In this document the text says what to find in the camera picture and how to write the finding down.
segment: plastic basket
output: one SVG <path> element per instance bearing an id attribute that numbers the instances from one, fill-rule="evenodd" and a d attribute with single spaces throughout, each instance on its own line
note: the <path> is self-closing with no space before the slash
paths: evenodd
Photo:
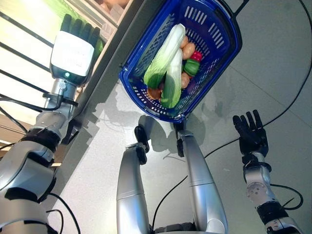
<path id="1" fill-rule="evenodd" d="M 203 54 L 197 75 L 183 89 L 174 108 L 164 108 L 148 97 L 143 76 L 171 28 L 182 23 L 189 41 Z M 203 99 L 242 46 L 234 13 L 223 1 L 170 0 L 151 22 L 119 78 L 130 98 L 147 114 L 168 122 L 181 122 Z"/>

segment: joint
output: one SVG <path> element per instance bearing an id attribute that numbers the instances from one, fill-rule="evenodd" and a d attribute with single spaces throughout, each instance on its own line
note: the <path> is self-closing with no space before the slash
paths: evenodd
<path id="1" fill-rule="evenodd" d="M 276 200 L 274 194 L 271 192 L 270 187 L 261 182 L 252 182 L 248 184 L 247 197 L 256 206 Z"/>
<path id="2" fill-rule="evenodd" d="M 257 212 L 264 225 L 272 220 L 288 217 L 288 214 L 278 201 L 269 201 L 258 206 Z"/>
<path id="3" fill-rule="evenodd" d="M 272 167 L 270 166 L 270 164 L 268 164 L 264 161 L 259 161 L 259 158 L 252 153 L 243 156 L 242 162 L 244 164 L 244 169 L 258 167 L 258 166 L 264 166 L 265 168 L 267 168 L 269 170 L 269 172 L 272 171 Z"/>
<path id="4" fill-rule="evenodd" d="M 136 140 L 138 143 L 142 143 L 145 146 L 145 152 L 148 153 L 150 150 L 150 146 L 148 144 L 148 139 L 146 136 L 146 132 L 142 126 L 137 126 L 135 128 L 135 135 L 136 135 Z"/>
<path id="5" fill-rule="evenodd" d="M 48 93 L 48 94 L 43 94 L 42 95 L 44 98 L 49 98 L 50 100 L 53 100 L 55 102 L 57 102 L 58 98 L 59 98 L 59 94 L 51 94 L 51 93 Z M 70 104 L 70 105 L 73 105 L 73 106 L 78 106 L 78 103 L 71 100 L 71 99 L 68 99 L 66 97 L 63 97 L 62 98 L 62 101 L 63 103 L 66 103 L 66 104 Z"/>
<path id="6" fill-rule="evenodd" d="M 46 128 L 32 128 L 20 141 L 33 141 L 39 143 L 55 153 L 60 137 Z"/>
<path id="7" fill-rule="evenodd" d="M 37 202 L 36 194 L 22 188 L 9 188 L 4 197 L 9 200 L 24 199 Z"/>
<path id="8" fill-rule="evenodd" d="M 183 141 L 182 139 L 179 139 L 176 141 L 176 147 L 177 147 L 177 154 L 180 157 L 184 157 L 184 153 L 183 153 Z"/>
<path id="9" fill-rule="evenodd" d="M 178 140 L 178 132 L 183 131 L 186 129 L 186 122 L 182 121 L 180 123 L 174 123 L 174 129 L 175 129 L 175 137 Z"/>

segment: black joint cover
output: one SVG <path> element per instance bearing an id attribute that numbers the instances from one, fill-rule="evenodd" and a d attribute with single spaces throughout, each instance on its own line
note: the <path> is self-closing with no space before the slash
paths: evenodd
<path id="1" fill-rule="evenodd" d="M 136 135 L 136 140 L 139 143 L 142 143 L 143 145 L 145 145 L 145 152 L 148 153 L 150 150 L 150 146 L 148 144 L 148 139 L 146 136 L 146 132 L 144 130 L 144 128 L 142 126 L 137 126 L 135 128 L 135 135 Z"/>
<path id="2" fill-rule="evenodd" d="M 37 202 L 36 194 L 22 188 L 9 188 L 4 197 L 9 200 L 24 199 Z"/>
<path id="3" fill-rule="evenodd" d="M 59 145 L 60 137 L 48 129 L 33 128 L 29 130 L 20 141 L 25 140 L 37 142 L 54 153 Z"/>
<path id="4" fill-rule="evenodd" d="M 257 212 L 264 225 L 277 218 L 288 217 L 288 214 L 278 201 L 269 201 L 258 206 Z"/>
<path id="5" fill-rule="evenodd" d="M 136 155 L 140 161 L 140 165 L 144 165 L 147 162 L 147 157 L 145 151 L 141 147 L 136 148 Z"/>
<path id="6" fill-rule="evenodd" d="M 180 157 L 184 157 L 182 139 L 179 139 L 179 140 L 176 141 L 176 147 L 177 147 L 177 154 Z"/>

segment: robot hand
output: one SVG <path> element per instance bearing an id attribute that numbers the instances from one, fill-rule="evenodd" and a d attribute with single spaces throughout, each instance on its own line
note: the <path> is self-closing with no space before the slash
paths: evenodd
<path id="1" fill-rule="evenodd" d="M 254 110 L 254 118 L 250 112 L 246 115 L 249 124 L 244 116 L 234 116 L 233 124 L 240 135 L 239 147 L 244 155 L 242 159 L 247 197 L 255 205 L 268 234 L 303 234 L 271 190 L 272 169 L 264 160 L 269 146 L 259 113 Z"/>
<path id="2" fill-rule="evenodd" d="M 246 115 L 249 125 L 244 116 L 233 117 L 233 124 L 240 135 L 240 151 L 243 155 L 250 154 L 251 152 L 259 152 L 265 157 L 269 151 L 269 145 L 259 113 L 257 110 L 253 111 L 255 123 L 250 112 L 247 112 Z"/>
<path id="3" fill-rule="evenodd" d="M 82 86 L 92 71 L 100 29 L 92 30 L 91 24 L 87 23 L 80 32 L 82 20 L 77 19 L 70 30 L 71 21 L 72 17 L 66 14 L 55 39 L 50 68 L 53 78 Z"/>

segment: wire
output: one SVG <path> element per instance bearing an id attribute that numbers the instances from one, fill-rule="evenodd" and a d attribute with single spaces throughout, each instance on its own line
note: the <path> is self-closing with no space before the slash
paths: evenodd
<path id="1" fill-rule="evenodd" d="M 58 209 L 46 211 L 46 213 L 50 213 L 50 212 L 58 212 L 58 213 L 59 213 L 60 219 L 61 219 L 61 226 L 60 226 L 59 234 L 62 234 L 62 232 L 63 232 L 63 227 L 64 227 L 64 216 L 63 216 L 62 211 L 60 211 L 60 210 L 58 210 Z"/>
<path id="2" fill-rule="evenodd" d="M 0 107 L 0 112 L 2 112 L 5 116 L 7 116 L 13 123 L 15 123 L 17 126 L 19 126 L 25 133 L 27 133 L 27 129 L 16 119 L 14 119 L 9 113 L 7 113 L 2 107 Z"/>
<path id="3" fill-rule="evenodd" d="M 185 179 L 187 178 L 187 176 L 184 177 L 183 180 L 181 180 L 178 184 L 176 184 L 163 198 L 162 200 L 159 202 L 156 210 L 155 210 L 155 213 L 154 213 L 154 217 L 153 217 L 153 224 L 152 224 L 152 229 L 154 230 L 154 225 L 155 225 L 155 219 L 156 219 L 156 215 L 157 215 L 157 211 L 158 209 L 160 208 L 160 205 L 162 204 L 162 202 L 166 199 L 166 197 L 177 187 L 179 186 L 183 181 L 185 181 Z"/>
<path id="4" fill-rule="evenodd" d="M 9 146 L 14 145 L 14 144 L 15 144 L 15 143 L 11 143 L 11 144 L 4 145 L 4 146 L 0 147 L 0 150 L 3 150 L 3 149 L 5 149 L 6 147 L 9 147 Z"/>
<path id="5" fill-rule="evenodd" d="M 44 108 L 44 107 L 39 107 L 39 106 L 35 106 L 35 105 L 32 105 L 32 104 L 29 104 L 27 102 L 15 100 L 15 99 L 10 98 L 10 97 L 0 97 L 0 101 L 10 101 L 10 102 L 16 103 L 18 105 L 21 105 L 21 106 L 27 107 L 29 109 L 32 109 L 34 111 L 55 111 L 55 110 L 57 110 L 60 107 L 60 105 L 62 103 L 62 100 L 63 100 L 63 95 L 58 95 L 58 99 L 57 99 L 57 103 L 56 103 L 55 107 L 53 107 L 53 108 Z"/>
<path id="6" fill-rule="evenodd" d="M 298 0 L 298 1 L 299 1 L 300 4 L 302 5 L 302 7 L 303 7 L 303 9 L 304 9 L 304 11 L 305 11 L 305 13 L 306 13 L 306 15 L 307 15 L 307 17 L 308 17 L 308 20 L 309 20 L 309 23 L 310 23 L 310 28 L 311 28 L 311 37 L 312 37 L 312 20 L 311 20 L 311 17 L 310 17 L 310 15 L 309 15 L 309 12 L 308 12 L 308 10 L 307 10 L 305 4 L 302 2 L 302 0 Z M 266 124 L 264 124 L 263 127 L 269 125 L 270 123 L 272 123 L 272 122 L 274 122 L 275 120 L 277 120 L 278 118 L 280 118 L 282 115 L 284 115 L 284 114 L 291 108 L 291 106 L 292 106 L 292 105 L 295 103 L 295 101 L 298 99 L 298 97 L 299 97 L 299 95 L 300 95 L 300 93 L 301 93 L 301 91 L 302 91 L 304 85 L 306 84 L 306 82 L 307 82 L 307 80 L 308 80 L 308 78 L 309 78 L 311 69 L 312 69 L 312 45 L 311 45 L 311 61 L 310 61 L 310 66 L 309 66 L 309 69 L 308 69 L 308 73 L 307 73 L 307 75 L 306 75 L 304 81 L 302 82 L 302 84 L 301 84 L 301 86 L 300 86 L 300 88 L 299 88 L 299 91 L 298 91 L 297 95 L 295 96 L 295 98 L 293 99 L 293 101 L 289 104 L 289 106 L 288 106 L 282 113 L 280 113 L 278 116 L 276 116 L 275 118 L 273 118 L 272 120 L 270 120 L 269 122 L 267 122 Z M 223 147 L 225 147 L 225 146 L 227 146 L 227 145 L 229 145 L 229 144 L 231 144 L 231 143 L 233 143 L 233 142 L 235 142 L 235 141 L 238 141 L 238 140 L 239 140 L 239 138 L 236 138 L 236 139 L 234 139 L 234 140 L 232 140 L 232 141 L 230 141 L 230 142 L 228 142 L 228 143 L 226 143 L 226 144 L 224 144 L 224 145 L 221 145 L 220 147 L 218 147 L 218 148 L 216 148 L 215 150 L 213 150 L 213 151 L 211 151 L 210 153 L 208 153 L 208 154 L 205 156 L 205 158 L 207 158 L 209 155 L 211 155 L 212 153 L 216 152 L 217 150 L 219 150 L 219 149 L 221 149 L 221 148 L 223 148 Z M 152 225 L 153 229 L 154 229 L 154 223 L 155 223 L 157 211 L 158 211 L 160 205 L 162 204 L 162 202 L 164 201 L 164 199 L 165 199 L 177 186 L 179 186 L 186 178 L 187 178 L 187 176 L 186 176 L 182 181 L 180 181 L 178 184 L 176 184 L 176 185 L 163 197 L 163 199 L 162 199 L 162 200 L 160 201 L 160 203 L 158 204 L 158 206 L 157 206 L 157 208 L 156 208 L 156 210 L 155 210 L 155 213 L 154 213 L 153 225 Z M 297 193 L 297 194 L 300 196 L 300 203 L 299 203 L 296 207 L 285 208 L 285 210 L 295 210 L 295 209 L 298 209 L 300 206 L 302 206 L 303 197 L 302 197 L 302 195 L 301 195 L 297 190 L 295 190 L 295 189 L 293 189 L 293 188 L 291 188 L 291 187 L 284 186 L 284 185 L 274 185 L 274 186 L 292 190 L 292 191 L 294 191 L 295 193 Z"/>
<path id="7" fill-rule="evenodd" d="M 300 192 L 298 192 L 296 189 L 293 189 L 291 187 L 285 186 L 285 185 L 280 185 L 280 184 L 270 184 L 273 187 L 278 187 L 278 188 L 283 188 L 283 189 L 288 189 L 291 190 L 293 192 L 295 192 L 296 194 L 298 194 L 298 196 L 300 197 L 300 202 L 298 205 L 296 205 L 295 207 L 284 207 L 286 206 L 288 203 L 290 203 L 294 198 L 290 199 L 288 202 L 286 202 L 282 207 L 284 207 L 285 210 L 287 211 L 293 211 L 293 210 L 297 210 L 298 208 L 300 208 L 303 204 L 303 196 L 301 195 Z"/>
<path id="8" fill-rule="evenodd" d="M 66 209 L 68 210 L 68 212 L 70 213 L 70 215 L 72 216 L 74 222 L 75 222 L 75 225 L 76 225 L 76 228 L 77 228 L 77 231 L 78 231 L 78 234 L 81 234 L 80 232 L 80 228 L 79 228 L 79 225 L 78 225 L 78 222 L 76 220 L 76 217 L 74 215 L 74 213 L 72 212 L 72 210 L 69 208 L 69 206 L 67 205 L 67 203 L 63 200 L 63 198 L 61 198 L 59 195 L 57 194 L 54 194 L 54 193 L 48 193 L 48 195 L 51 195 L 51 196 L 54 196 L 56 197 L 58 200 L 60 200 L 63 205 L 66 207 Z"/>

